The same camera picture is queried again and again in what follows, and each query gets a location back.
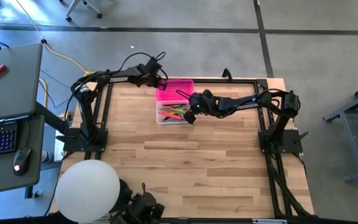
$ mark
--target wooden tabletop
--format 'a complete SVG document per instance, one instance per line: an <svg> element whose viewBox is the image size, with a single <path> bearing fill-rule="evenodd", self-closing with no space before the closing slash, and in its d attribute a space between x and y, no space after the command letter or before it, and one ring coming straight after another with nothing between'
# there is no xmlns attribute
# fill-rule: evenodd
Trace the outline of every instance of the wooden tabletop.
<svg viewBox="0 0 358 224"><path fill-rule="evenodd" d="M281 78L268 79L268 87L285 90ZM195 84L195 91L204 89L232 98L254 94L254 87L247 84ZM103 93L98 122L106 91ZM74 127L81 123L78 107L76 110ZM265 157L259 149L256 109L224 119L198 115L193 125L159 125L155 122L155 89L120 83L112 88L107 128L108 143L101 160L112 165L134 192L141 192L144 182L147 191L165 206L163 217L274 216ZM67 157L60 175L83 158L84 152ZM289 189L313 213L302 163L291 154L283 154L283 163ZM284 211L281 190L277 192ZM51 212L57 210L53 202Z"/></svg>

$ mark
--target white ball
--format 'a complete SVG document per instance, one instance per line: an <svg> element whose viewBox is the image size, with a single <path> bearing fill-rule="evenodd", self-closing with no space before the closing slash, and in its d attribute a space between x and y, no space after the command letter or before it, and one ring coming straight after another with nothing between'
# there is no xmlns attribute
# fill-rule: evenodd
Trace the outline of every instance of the white ball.
<svg viewBox="0 0 358 224"><path fill-rule="evenodd" d="M62 175L56 186L56 204L69 220L92 222L113 208L119 190L116 171L103 161L88 159Z"/></svg>

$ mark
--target computer mouse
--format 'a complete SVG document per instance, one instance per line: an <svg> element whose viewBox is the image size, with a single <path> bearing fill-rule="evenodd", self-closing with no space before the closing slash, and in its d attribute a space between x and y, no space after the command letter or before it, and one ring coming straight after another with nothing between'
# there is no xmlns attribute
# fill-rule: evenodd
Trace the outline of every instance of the computer mouse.
<svg viewBox="0 0 358 224"><path fill-rule="evenodd" d="M24 175L30 166L31 148L24 147L18 149L13 158L13 173L15 175Z"/></svg>

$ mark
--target gray floor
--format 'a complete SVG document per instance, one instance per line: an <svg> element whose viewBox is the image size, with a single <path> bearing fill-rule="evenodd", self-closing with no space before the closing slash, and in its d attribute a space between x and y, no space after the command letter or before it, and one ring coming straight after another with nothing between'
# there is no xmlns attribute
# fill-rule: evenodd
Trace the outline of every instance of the gray floor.
<svg viewBox="0 0 358 224"><path fill-rule="evenodd" d="M0 1L0 25L30 24L14 1ZM257 28L251 0L100 0L95 1L104 17L79 4L72 14L75 23L64 20L67 6L56 1L25 1L36 23L88 27L180 27ZM358 30L358 0L260 0L266 29ZM129 54L158 54L171 76L220 76L229 68L236 77L266 77L259 34L162 33L162 32L42 32L54 50L69 55L87 70L117 68ZM33 31L0 30L0 41L15 45L39 42ZM302 108L296 117L300 131L309 131L302 144L314 210L326 218L358 220L358 182L345 184L343 175L355 172L349 145L338 121L321 119L351 100L358 90L358 36L356 35L267 35L274 77L285 79L287 89L300 96ZM145 63L136 57L127 66ZM83 72L71 62L44 49L41 67L66 85ZM41 74L56 104L70 96L69 90ZM44 93L39 90L38 101ZM48 108L56 114L64 106ZM48 206L58 170L44 170L35 186L44 196L24 200L24 189L0 193L0 218L42 215Z"/></svg>

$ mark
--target gray desk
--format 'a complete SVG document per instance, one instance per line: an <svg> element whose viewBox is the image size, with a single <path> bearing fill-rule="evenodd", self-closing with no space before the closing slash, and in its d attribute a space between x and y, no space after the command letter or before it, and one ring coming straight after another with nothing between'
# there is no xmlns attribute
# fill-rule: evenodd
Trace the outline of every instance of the gray desk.
<svg viewBox="0 0 358 224"><path fill-rule="evenodd" d="M30 119L31 133L29 147L32 148L29 171L22 176L16 176L12 171L14 153L0 155L0 191L11 190L29 185L35 185L40 179L40 161L42 140L44 135L45 118L42 115ZM27 118L18 122L19 147L24 147L29 134Z"/></svg>
<svg viewBox="0 0 358 224"><path fill-rule="evenodd" d="M35 113L42 45L0 50L0 119Z"/></svg>

